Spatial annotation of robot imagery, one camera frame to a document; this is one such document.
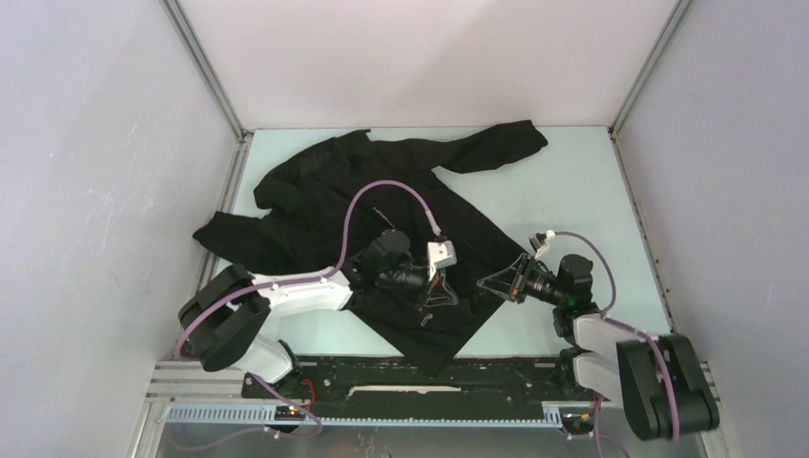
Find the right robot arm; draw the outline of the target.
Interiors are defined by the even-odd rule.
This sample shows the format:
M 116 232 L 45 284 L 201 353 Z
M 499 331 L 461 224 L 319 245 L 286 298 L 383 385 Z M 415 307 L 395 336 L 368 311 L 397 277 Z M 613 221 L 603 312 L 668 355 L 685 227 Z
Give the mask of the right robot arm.
M 551 305 L 554 330 L 571 345 L 554 374 L 564 397 L 578 399 L 589 390 L 602 395 L 623 409 L 644 441 L 717 429 L 716 396 L 691 341 L 642 331 L 601 311 L 592 299 L 592 268 L 592 261 L 572 254 L 550 273 L 522 255 L 477 284 L 505 301 L 533 298 Z

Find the aluminium frame post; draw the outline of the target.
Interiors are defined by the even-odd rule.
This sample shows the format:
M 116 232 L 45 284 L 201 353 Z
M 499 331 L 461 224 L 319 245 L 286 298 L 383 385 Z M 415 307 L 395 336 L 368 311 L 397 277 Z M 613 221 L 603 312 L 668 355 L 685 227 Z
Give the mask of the aluminium frame post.
M 638 195 L 634 189 L 634 179 L 622 151 L 622 138 L 626 133 L 628 123 L 632 119 L 638 104 L 642 100 L 645 92 L 656 71 L 663 62 L 668 49 L 676 39 L 676 36 L 687 21 L 688 15 L 693 9 L 696 1 L 678 0 L 675 2 L 663 28 L 655 39 L 653 46 L 647 54 L 640 71 L 634 79 L 627 92 L 612 124 L 609 126 L 612 149 L 622 176 L 626 194 L 633 211 L 633 218 L 637 226 L 640 238 L 643 243 L 645 256 L 653 275 L 656 288 L 657 301 L 667 325 L 671 330 L 676 330 L 676 316 L 672 312 L 669 301 L 670 290 L 660 271 L 660 259 L 654 251 L 653 241 L 649 237 L 649 227 Z
M 214 102 L 227 131 L 235 144 L 228 153 L 228 166 L 222 185 L 216 212 L 232 211 L 237 199 L 242 174 L 249 155 L 254 133 L 245 128 L 227 94 L 213 63 L 204 50 L 192 21 L 181 1 L 160 0 L 167 19 L 176 31 L 180 43 L 191 59 L 208 95 Z

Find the left aluminium frame post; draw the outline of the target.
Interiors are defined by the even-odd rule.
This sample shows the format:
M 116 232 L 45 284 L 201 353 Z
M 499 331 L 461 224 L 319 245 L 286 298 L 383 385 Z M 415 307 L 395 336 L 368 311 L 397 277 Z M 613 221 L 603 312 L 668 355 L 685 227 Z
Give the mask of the left aluminium frame post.
M 216 212 L 232 211 L 237 199 L 242 174 L 249 155 L 254 133 L 245 128 L 227 94 L 213 63 L 204 50 L 192 21 L 181 1 L 160 0 L 167 19 L 176 31 L 180 43 L 191 59 L 208 95 L 214 102 L 227 131 L 235 144 L 228 153 L 228 166 L 222 185 Z

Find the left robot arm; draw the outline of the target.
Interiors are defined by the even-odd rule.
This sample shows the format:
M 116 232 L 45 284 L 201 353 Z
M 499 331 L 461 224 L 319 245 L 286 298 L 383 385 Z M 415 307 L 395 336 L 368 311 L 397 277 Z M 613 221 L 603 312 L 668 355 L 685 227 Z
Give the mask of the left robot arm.
M 421 308 L 454 306 L 459 299 L 446 270 L 456 262 L 455 248 L 444 237 L 429 241 L 425 255 L 416 257 L 404 233 L 386 230 L 339 268 L 263 276 L 233 264 L 180 308 L 180 340 L 204 370 L 237 368 L 263 379 L 277 396 L 290 397 L 300 389 L 300 365 L 291 347 L 272 337 L 268 319 L 341 311 L 377 290 Z

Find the black jacket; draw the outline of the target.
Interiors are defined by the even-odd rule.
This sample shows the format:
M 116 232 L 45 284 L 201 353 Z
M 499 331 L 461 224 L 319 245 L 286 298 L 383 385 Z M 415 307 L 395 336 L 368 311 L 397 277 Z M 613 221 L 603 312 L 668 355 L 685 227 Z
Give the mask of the black jacket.
M 422 257 L 432 234 L 425 217 L 430 209 L 456 249 L 457 263 L 446 275 L 458 304 L 421 308 L 377 290 L 349 307 L 411 364 L 435 375 L 501 306 L 476 282 L 522 253 L 435 171 L 496 170 L 547 145 L 529 120 L 450 141 L 373 140 L 366 130 L 353 131 L 310 146 L 269 171 L 253 192 L 260 217 L 218 212 L 194 239 L 252 273 L 297 274 L 334 265 L 342 249 L 356 255 L 386 230 L 407 235 L 412 254 Z

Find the right aluminium frame post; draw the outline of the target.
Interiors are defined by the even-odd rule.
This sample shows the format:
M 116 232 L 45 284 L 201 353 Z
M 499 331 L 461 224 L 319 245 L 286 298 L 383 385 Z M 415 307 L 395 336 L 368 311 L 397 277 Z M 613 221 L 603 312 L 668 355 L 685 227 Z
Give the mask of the right aluminium frame post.
M 638 195 L 634 189 L 634 179 L 622 151 L 622 138 L 626 133 L 628 123 L 632 119 L 638 104 L 642 100 L 645 92 L 656 71 L 663 62 L 668 49 L 676 39 L 676 36 L 687 21 L 688 15 L 693 9 L 696 1 L 678 0 L 675 2 L 663 28 L 655 39 L 653 46 L 647 54 L 640 71 L 634 79 L 627 92 L 612 124 L 609 126 L 612 149 L 622 176 L 626 194 L 633 211 L 633 218 L 637 226 L 640 238 L 643 243 L 645 256 L 653 275 L 656 288 L 657 301 L 667 325 L 671 330 L 676 330 L 676 316 L 672 312 L 669 301 L 670 290 L 660 271 L 660 259 L 654 251 L 653 241 L 649 237 L 649 227 Z

